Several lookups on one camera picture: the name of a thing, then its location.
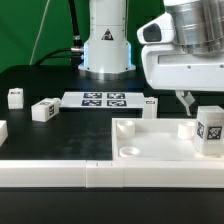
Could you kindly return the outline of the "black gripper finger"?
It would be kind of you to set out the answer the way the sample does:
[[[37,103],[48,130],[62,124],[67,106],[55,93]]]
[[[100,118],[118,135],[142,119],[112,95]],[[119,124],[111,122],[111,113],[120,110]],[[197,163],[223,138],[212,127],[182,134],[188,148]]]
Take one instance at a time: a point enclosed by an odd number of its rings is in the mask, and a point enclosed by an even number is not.
[[[183,104],[186,110],[186,114],[188,116],[192,115],[193,105],[195,103],[195,99],[189,91],[183,90],[176,90],[175,91],[176,97],[179,101]]]

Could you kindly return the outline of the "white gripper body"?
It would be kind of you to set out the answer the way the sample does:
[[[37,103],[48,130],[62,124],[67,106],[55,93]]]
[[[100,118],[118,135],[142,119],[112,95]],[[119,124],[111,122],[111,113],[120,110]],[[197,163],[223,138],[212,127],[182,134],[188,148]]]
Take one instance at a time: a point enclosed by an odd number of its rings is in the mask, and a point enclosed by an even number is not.
[[[153,89],[224,92],[224,49],[202,55],[174,43],[172,17],[164,13],[137,31],[141,59]]]

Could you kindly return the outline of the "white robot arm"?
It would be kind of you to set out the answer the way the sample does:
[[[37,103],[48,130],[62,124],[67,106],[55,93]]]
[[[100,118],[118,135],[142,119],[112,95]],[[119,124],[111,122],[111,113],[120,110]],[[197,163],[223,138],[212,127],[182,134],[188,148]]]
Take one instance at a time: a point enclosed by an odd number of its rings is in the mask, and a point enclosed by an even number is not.
[[[185,107],[193,91],[224,92],[224,0],[163,0],[165,12],[137,31],[147,83],[173,90]],[[90,36],[79,70],[101,80],[133,71],[125,0],[90,0]]]

